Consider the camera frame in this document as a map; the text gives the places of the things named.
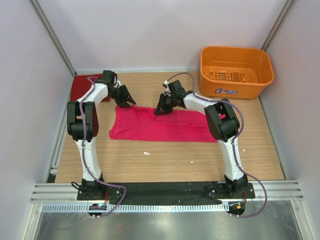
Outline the pink t shirt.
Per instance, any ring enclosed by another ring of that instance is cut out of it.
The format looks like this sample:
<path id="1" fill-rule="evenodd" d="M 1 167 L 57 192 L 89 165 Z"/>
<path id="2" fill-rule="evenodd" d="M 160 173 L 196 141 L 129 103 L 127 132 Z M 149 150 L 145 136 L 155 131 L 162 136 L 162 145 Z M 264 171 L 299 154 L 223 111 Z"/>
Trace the pink t shirt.
<path id="1" fill-rule="evenodd" d="M 197 111 L 174 110 L 154 115 L 154 108 L 133 105 L 115 108 L 115 121 L 109 131 L 112 140 L 148 142 L 216 143 L 205 115 Z"/>

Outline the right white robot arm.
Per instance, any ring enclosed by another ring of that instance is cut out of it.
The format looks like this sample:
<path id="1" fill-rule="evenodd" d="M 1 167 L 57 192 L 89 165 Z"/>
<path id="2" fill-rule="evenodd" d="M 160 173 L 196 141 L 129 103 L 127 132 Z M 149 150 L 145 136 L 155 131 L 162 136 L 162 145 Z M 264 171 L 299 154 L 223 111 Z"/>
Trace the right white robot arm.
<path id="1" fill-rule="evenodd" d="M 209 132 L 217 140 L 225 166 L 225 192 L 231 198 L 237 198 L 248 186 L 248 176 L 242 169 L 238 148 L 240 122 L 235 108 L 226 98 L 213 100 L 186 91 L 179 80 L 165 81 L 165 89 L 160 94 L 157 107 L 153 114 L 166 115 L 173 112 L 174 107 L 195 110 L 205 115 Z"/>

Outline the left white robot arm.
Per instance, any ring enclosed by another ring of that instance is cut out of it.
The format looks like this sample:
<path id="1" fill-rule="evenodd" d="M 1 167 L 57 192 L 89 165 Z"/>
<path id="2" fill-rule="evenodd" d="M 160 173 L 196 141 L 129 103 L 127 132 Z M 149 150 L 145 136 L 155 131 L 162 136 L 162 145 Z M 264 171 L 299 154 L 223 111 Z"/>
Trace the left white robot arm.
<path id="1" fill-rule="evenodd" d="M 108 193 L 103 172 L 98 163 L 96 137 L 99 133 L 97 106 L 105 98 L 113 99 L 120 108 L 131 108 L 136 102 L 112 70 L 102 76 L 89 76 L 90 88 L 77 100 L 67 103 L 66 128 L 79 150 L 82 164 L 81 183 L 72 182 L 78 200 L 101 200 Z"/>

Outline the folded dark red t shirt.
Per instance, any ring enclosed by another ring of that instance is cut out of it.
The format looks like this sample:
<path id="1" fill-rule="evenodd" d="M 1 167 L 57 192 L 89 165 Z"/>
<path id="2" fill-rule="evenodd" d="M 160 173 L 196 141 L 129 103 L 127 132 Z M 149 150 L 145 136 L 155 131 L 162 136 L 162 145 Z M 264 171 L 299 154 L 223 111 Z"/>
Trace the folded dark red t shirt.
<path id="1" fill-rule="evenodd" d="M 90 78 L 92 82 L 96 82 L 99 78 L 103 76 L 102 73 L 89 74 L 89 75 L 76 75 L 73 78 L 69 101 L 77 101 L 83 96 L 87 95 L 90 90 L 92 83 L 88 80 Z"/>

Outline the orange plastic basket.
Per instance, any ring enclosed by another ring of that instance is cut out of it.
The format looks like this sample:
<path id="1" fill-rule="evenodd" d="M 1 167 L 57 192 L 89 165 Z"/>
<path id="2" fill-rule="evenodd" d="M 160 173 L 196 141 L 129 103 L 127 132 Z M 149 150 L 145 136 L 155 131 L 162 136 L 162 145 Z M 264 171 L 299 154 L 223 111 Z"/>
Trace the orange plastic basket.
<path id="1" fill-rule="evenodd" d="M 200 53 L 199 90 L 206 97 L 252 100 L 273 80 L 270 57 L 259 48 L 207 46 Z"/>

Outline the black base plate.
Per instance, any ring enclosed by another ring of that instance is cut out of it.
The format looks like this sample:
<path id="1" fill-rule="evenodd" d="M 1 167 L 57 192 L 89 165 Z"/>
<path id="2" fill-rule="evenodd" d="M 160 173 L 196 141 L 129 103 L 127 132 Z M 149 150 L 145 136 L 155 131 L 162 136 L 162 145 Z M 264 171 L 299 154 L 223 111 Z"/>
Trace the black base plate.
<path id="1" fill-rule="evenodd" d="M 80 201 L 104 201 L 111 205 L 134 206 L 200 206 L 219 205 L 225 199 L 254 199 L 253 185 L 238 193 L 228 192 L 225 182 L 124 182 L 120 186 L 111 187 L 98 185 L 84 187 L 76 182 L 71 185 L 78 190 L 77 199 Z"/>

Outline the aluminium frame rail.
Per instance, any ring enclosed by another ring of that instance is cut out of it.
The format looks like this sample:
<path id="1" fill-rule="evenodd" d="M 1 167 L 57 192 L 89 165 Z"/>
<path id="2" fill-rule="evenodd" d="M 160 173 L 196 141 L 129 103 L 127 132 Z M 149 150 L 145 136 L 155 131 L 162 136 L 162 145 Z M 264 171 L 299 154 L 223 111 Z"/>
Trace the aluminium frame rail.
<path id="1" fill-rule="evenodd" d="M 266 180 L 262 182 L 269 201 L 302 201 L 303 193 L 296 180 Z M 68 203 L 76 201 L 78 191 L 70 183 L 37 183 L 31 203 Z"/>

